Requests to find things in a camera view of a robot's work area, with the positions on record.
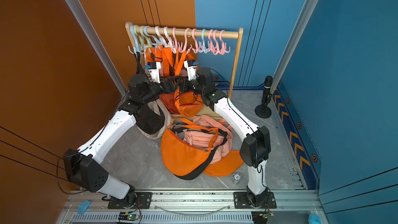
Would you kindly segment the pink rectangular waist bag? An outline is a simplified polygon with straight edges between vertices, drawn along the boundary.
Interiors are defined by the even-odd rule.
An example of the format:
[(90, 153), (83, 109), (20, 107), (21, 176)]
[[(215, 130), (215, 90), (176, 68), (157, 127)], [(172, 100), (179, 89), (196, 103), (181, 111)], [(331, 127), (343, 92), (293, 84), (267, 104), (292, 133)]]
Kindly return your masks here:
[[(190, 146), (195, 148), (207, 150), (210, 140), (215, 136), (213, 133), (205, 133), (203, 131), (184, 131), (183, 141)], [(216, 146), (219, 146), (215, 151), (214, 157), (210, 164), (219, 162), (222, 158), (226, 157), (232, 149), (232, 134), (219, 129), (218, 137), (213, 143), (211, 150), (214, 150)]]

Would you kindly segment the black and orange sling bag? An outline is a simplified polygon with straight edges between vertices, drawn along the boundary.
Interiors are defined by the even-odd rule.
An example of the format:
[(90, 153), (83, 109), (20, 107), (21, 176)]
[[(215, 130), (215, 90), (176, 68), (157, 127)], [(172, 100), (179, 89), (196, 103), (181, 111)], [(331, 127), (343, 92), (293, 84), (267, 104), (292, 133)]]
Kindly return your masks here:
[(214, 160), (218, 148), (228, 142), (231, 131), (224, 123), (200, 116), (195, 122), (176, 118), (161, 142), (165, 167), (176, 177), (193, 180)]

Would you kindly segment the large orange crescent bag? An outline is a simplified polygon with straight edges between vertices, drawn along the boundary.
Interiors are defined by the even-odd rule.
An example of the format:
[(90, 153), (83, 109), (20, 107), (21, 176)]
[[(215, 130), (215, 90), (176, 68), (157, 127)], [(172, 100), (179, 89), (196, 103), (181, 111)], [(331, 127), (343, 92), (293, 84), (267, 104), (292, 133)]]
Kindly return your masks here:
[[(195, 148), (185, 143), (180, 137), (184, 131), (203, 131), (213, 133), (215, 136), (210, 140), (207, 150)], [(166, 129), (161, 140), (161, 154), (165, 167), (175, 176), (183, 180), (197, 178), (210, 165), (215, 151), (211, 150), (213, 143), (218, 137), (218, 128), (206, 128), (195, 125), (192, 121), (177, 118)]]

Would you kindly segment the pink crescent sling bag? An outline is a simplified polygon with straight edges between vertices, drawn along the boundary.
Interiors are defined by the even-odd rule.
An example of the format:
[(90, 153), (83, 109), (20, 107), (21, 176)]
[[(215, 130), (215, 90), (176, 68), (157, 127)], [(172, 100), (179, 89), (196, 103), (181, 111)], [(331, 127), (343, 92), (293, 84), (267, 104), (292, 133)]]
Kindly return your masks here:
[(231, 141), (233, 139), (233, 134), (232, 134), (233, 128), (232, 128), (231, 125), (229, 125), (227, 123), (227, 121), (225, 119), (216, 120), (216, 119), (213, 119), (213, 118), (211, 118), (211, 117), (209, 117), (207, 115), (200, 115), (200, 116), (194, 118), (193, 122), (196, 125), (200, 125), (200, 126), (203, 126), (203, 127), (208, 127), (208, 128), (216, 127), (216, 128), (219, 128), (219, 129), (221, 129), (221, 130), (223, 130), (223, 131), (225, 131), (227, 133), (228, 141)]

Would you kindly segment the orange crescent sling bag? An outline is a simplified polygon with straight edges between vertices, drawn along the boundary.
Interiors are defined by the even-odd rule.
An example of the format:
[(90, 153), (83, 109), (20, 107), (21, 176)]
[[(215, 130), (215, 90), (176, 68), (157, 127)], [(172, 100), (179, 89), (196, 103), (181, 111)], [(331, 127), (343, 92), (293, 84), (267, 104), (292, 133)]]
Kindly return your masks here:
[(239, 150), (231, 150), (230, 153), (221, 158), (220, 161), (210, 164), (204, 171), (204, 174), (213, 177), (225, 177), (233, 174), (244, 164), (240, 157)]

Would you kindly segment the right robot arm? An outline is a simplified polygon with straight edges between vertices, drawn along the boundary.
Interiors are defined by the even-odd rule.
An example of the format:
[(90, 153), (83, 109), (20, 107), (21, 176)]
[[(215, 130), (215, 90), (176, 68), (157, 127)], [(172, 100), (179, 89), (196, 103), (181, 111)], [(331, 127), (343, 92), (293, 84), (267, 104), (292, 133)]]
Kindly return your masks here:
[(265, 167), (271, 152), (268, 128), (259, 127), (233, 105), (228, 96), (216, 87), (210, 68), (192, 66), (187, 73), (189, 82), (180, 85), (200, 95), (203, 103), (224, 118), (241, 139), (239, 155), (248, 166), (248, 202), (253, 208), (265, 207), (271, 196), (265, 184)]

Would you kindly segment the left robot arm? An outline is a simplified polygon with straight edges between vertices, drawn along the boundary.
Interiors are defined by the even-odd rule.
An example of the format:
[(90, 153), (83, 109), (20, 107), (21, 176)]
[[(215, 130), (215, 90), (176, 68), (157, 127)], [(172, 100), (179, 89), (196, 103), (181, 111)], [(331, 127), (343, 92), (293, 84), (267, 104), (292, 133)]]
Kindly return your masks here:
[(153, 82), (145, 74), (134, 75), (129, 81), (129, 93), (125, 101), (108, 124), (77, 150), (69, 149), (63, 155), (67, 180), (127, 205), (135, 203), (135, 188), (111, 176), (101, 163), (116, 142), (135, 125), (145, 134), (162, 135), (167, 126), (166, 111), (156, 101), (163, 94), (175, 92), (174, 82), (173, 77)]

